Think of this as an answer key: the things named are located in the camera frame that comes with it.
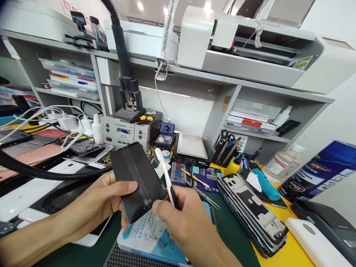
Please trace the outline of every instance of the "warning label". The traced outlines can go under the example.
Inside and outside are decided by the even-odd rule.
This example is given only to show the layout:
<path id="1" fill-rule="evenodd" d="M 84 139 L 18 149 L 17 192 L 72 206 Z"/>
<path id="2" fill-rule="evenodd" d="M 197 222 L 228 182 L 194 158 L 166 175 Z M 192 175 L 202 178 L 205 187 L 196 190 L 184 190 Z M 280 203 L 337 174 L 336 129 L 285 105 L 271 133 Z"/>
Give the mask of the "warning label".
<path id="1" fill-rule="evenodd" d="M 305 69 L 312 57 L 313 56 L 293 60 L 289 62 L 288 67 L 292 67 L 294 69 Z"/>

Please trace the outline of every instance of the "yellow desk surface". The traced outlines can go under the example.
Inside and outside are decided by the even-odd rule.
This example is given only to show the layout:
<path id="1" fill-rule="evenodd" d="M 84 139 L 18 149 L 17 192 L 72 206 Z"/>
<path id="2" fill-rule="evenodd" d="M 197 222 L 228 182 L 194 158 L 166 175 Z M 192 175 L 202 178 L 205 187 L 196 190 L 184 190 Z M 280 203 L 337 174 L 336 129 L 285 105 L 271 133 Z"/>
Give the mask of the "yellow desk surface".
<path id="1" fill-rule="evenodd" d="M 224 173 L 224 168 L 211 164 L 210 167 L 218 168 Z M 285 200 L 285 203 L 290 207 L 290 203 Z M 287 218 L 298 218 L 292 210 L 283 209 L 279 207 L 266 204 L 267 207 L 281 220 L 285 221 Z M 258 252 L 254 244 L 252 244 L 253 249 L 257 254 L 258 261 L 260 262 L 261 267 L 279 267 L 279 266 L 288 266 L 288 267 L 315 267 L 314 263 L 310 260 L 308 255 L 305 253 L 303 248 L 299 245 L 298 241 L 294 238 L 291 232 L 287 234 L 287 243 L 284 247 L 276 253 L 272 258 L 264 258 Z"/>

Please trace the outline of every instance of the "white bottle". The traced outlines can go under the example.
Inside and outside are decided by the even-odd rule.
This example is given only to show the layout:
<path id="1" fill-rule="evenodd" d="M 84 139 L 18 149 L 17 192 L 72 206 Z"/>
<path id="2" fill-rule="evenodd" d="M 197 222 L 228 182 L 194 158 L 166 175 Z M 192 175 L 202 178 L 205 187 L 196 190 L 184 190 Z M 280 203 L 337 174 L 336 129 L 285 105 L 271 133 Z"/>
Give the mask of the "white bottle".
<path id="1" fill-rule="evenodd" d="M 95 142 L 102 144 L 103 143 L 103 137 L 101 134 L 101 124 L 100 124 L 100 118 L 98 114 L 94 114 L 94 121 L 92 123 L 92 131 L 93 131 L 93 136 Z"/>
<path id="2" fill-rule="evenodd" d="M 301 163 L 300 154 L 304 147 L 293 145 L 286 151 L 277 152 L 274 157 L 262 168 L 263 173 L 271 182 L 281 183 L 289 178 L 292 171 Z"/>
<path id="3" fill-rule="evenodd" d="M 290 113 L 292 107 L 293 106 L 287 106 L 284 111 L 282 111 L 281 113 L 279 113 L 277 115 L 277 117 L 273 120 L 272 123 L 277 126 L 282 126 L 283 123 L 285 123 L 287 121 L 287 119 L 289 118 L 289 113 Z"/>

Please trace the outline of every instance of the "phone screen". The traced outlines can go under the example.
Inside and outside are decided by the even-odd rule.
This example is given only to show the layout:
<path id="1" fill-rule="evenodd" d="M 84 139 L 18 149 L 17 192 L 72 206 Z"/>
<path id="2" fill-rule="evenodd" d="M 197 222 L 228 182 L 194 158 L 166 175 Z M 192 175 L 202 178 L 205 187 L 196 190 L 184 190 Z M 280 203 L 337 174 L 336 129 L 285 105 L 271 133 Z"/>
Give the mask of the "phone screen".
<path id="1" fill-rule="evenodd" d="M 110 154 L 117 181 L 136 181 L 137 190 L 122 196 L 127 221 L 134 223 L 152 207 L 155 200 L 163 199 L 166 191 L 139 142 L 125 146 Z"/>
<path id="2" fill-rule="evenodd" d="M 11 133 L 12 131 L 13 130 L 5 130 L 5 131 L 0 132 L 0 139 L 3 139 L 6 135 Z M 20 140 L 27 139 L 27 138 L 31 138 L 31 135 L 28 133 L 22 132 L 22 131 L 16 131 L 9 137 L 2 140 L 1 145 L 5 146 L 5 145 L 13 144 L 16 141 L 20 141 Z"/>

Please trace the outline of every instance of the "screen protector box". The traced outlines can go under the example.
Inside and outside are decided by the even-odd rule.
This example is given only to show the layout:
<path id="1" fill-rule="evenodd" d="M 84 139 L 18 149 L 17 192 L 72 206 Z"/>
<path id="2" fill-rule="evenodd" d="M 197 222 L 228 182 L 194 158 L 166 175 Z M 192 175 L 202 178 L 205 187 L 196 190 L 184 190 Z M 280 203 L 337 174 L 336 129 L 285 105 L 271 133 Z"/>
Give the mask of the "screen protector box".
<path id="1" fill-rule="evenodd" d="M 211 218 L 208 203 L 203 202 Z M 121 229 L 117 243 L 120 249 L 176 266 L 191 267 L 183 252 L 169 237 L 166 223 L 150 210 L 134 224 Z"/>

